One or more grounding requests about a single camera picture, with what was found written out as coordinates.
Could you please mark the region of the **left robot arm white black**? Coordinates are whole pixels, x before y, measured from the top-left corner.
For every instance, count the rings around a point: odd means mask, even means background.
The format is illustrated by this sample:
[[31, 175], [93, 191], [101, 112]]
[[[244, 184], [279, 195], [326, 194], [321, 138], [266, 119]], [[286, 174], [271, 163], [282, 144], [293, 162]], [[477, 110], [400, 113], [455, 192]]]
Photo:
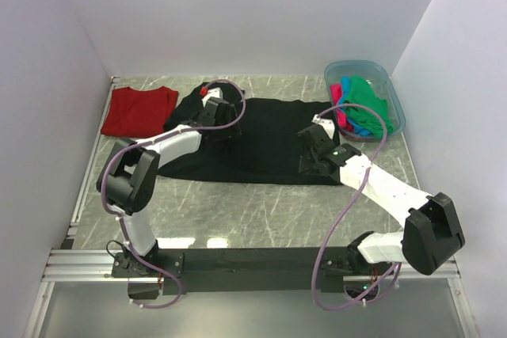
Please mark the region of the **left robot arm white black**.
[[245, 111], [245, 99], [237, 109], [212, 90], [204, 97], [202, 109], [173, 129], [146, 139], [121, 139], [113, 146], [97, 190], [105, 211], [120, 224], [124, 255], [137, 274], [148, 276], [163, 266], [146, 212], [158, 170], [207, 143], [232, 137]]

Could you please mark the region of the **black t shirt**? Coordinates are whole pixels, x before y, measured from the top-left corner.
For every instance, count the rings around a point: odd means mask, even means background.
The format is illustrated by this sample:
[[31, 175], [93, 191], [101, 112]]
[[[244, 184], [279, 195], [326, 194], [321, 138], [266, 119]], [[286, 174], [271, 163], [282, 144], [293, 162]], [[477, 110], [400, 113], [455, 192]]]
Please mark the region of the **black t shirt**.
[[301, 162], [298, 132], [330, 102], [250, 98], [238, 123], [241, 134], [208, 144], [158, 170], [161, 177], [222, 183], [329, 185], [337, 182]]

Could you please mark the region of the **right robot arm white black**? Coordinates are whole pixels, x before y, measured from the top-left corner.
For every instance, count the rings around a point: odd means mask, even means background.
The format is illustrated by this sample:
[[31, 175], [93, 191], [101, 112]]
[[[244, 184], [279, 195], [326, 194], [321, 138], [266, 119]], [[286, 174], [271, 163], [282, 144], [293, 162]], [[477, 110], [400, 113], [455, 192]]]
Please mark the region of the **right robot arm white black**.
[[298, 137], [311, 169], [361, 191], [403, 228], [397, 233], [367, 232], [350, 243], [348, 265], [355, 273], [364, 274], [378, 263], [407, 262], [422, 275], [431, 275], [464, 247], [463, 229], [449, 196], [410, 187], [357, 148], [336, 144], [319, 124], [303, 129]]

